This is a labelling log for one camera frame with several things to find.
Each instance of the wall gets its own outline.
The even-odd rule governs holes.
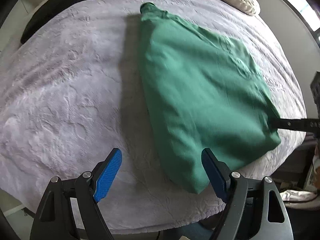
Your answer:
[[[320,71],[320,48],[299,17],[282,0],[258,0],[260,17],[277,37],[299,82],[307,117],[317,118],[310,90],[316,71]]]
[[[18,28],[21,20],[28,15],[21,0],[18,0],[11,12],[5,19],[3,25],[0,28],[0,52],[4,49],[8,43],[12,34]]]

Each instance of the floor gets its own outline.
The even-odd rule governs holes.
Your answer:
[[[43,0],[18,0],[4,24],[0,28],[0,53],[21,25],[26,24],[36,7]],[[0,189],[0,208],[21,240],[29,240],[33,218],[22,210],[24,205],[13,196]],[[134,235],[114,235],[115,240],[156,240],[158,232]]]

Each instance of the cable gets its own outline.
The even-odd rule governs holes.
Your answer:
[[[158,236],[157,236],[156,240],[158,240],[158,239],[159,239],[159,236],[160,236],[160,232],[161,232],[161,231],[159,231],[159,232],[158,232]]]

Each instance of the lavender blanket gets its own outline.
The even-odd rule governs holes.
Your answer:
[[[113,147],[122,150],[123,163],[99,203],[112,233],[178,227],[224,208],[210,186],[190,194],[160,167],[137,70],[144,2],[243,41],[281,117],[306,116],[293,71],[259,16],[221,0],[83,1],[0,58],[0,187],[33,212],[52,176],[90,171]],[[302,132],[279,135],[281,145],[241,169],[244,176],[270,175],[304,139]],[[77,211],[75,217],[82,227]]]

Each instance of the black metal bar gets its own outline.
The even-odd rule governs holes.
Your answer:
[[[32,217],[32,218],[35,218],[35,216],[36,216],[36,214],[33,213],[33,212],[32,212],[30,209],[28,209],[28,208],[23,208],[22,211],[23,211],[26,215],[28,215],[28,216],[30,216],[30,217]]]
[[[229,176],[234,185],[234,194],[231,195],[210,240],[233,240],[238,232],[247,198],[248,182],[242,175],[239,178],[234,178],[231,174]]]
[[[88,185],[90,179],[81,175],[76,180],[76,196],[84,228],[89,239],[114,240],[93,199],[93,192]]]
[[[251,240],[282,239],[293,240],[288,213],[273,181],[265,177],[263,184],[263,206],[259,231]]]
[[[76,179],[68,179],[62,181],[62,191],[65,197],[76,198],[76,189],[75,189]]]
[[[30,240],[80,239],[70,198],[63,194],[61,179],[54,178],[49,182],[38,206]]]
[[[320,119],[270,119],[270,125],[275,129],[311,132],[320,134]]]

